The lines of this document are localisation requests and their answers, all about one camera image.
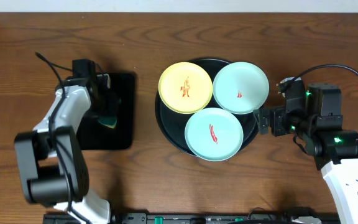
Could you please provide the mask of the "green yellow sponge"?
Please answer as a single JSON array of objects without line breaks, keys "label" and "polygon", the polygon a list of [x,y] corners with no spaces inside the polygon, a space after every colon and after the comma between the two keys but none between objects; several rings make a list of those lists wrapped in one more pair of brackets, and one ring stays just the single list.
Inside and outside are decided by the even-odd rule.
[{"label": "green yellow sponge", "polygon": [[98,122],[107,128],[114,129],[117,125],[116,116],[100,116]]}]

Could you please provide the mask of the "light green plate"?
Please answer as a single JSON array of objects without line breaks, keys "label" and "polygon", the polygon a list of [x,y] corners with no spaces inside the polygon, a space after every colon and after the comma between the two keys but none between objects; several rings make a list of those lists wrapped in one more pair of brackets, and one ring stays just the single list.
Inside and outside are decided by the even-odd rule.
[{"label": "light green plate", "polygon": [[249,114],[260,108],[269,95],[269,81],[264,71],[249,62],[234,62],[217,73],[213,96],[224,110]]},{"label": "light green plate", "polygon": [[225,161],[234,156],[244,140],[239,120],[221,108],[206,108],[188,120],[185,141],[193,154],[207,161]]}]

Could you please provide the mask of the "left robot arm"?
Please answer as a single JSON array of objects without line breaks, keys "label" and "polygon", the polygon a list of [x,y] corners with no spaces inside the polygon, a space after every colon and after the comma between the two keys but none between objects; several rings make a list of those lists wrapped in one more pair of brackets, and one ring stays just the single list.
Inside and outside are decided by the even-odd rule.
[{"label": "left robot arm", "polygon": [[67,212],[80,223],[111,223],[110,203],[90,190],[88,168],[76,133],[94,96],[109,89],[107,73],[70,78],[55,88],[55,100],[32,131],[14,140],[24,198]]}]

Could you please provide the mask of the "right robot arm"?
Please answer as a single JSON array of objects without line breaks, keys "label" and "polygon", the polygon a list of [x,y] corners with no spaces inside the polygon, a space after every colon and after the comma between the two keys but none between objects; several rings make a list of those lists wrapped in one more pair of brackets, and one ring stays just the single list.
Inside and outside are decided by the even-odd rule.
[{"label": "right robot arm", "polygon": [[340,222],[358,223],[358,133],[342,127],[339,87],[296,80],[283,95],[283,106],[254,110],[260,134],[304,141],[299,148],[322,173]]}]

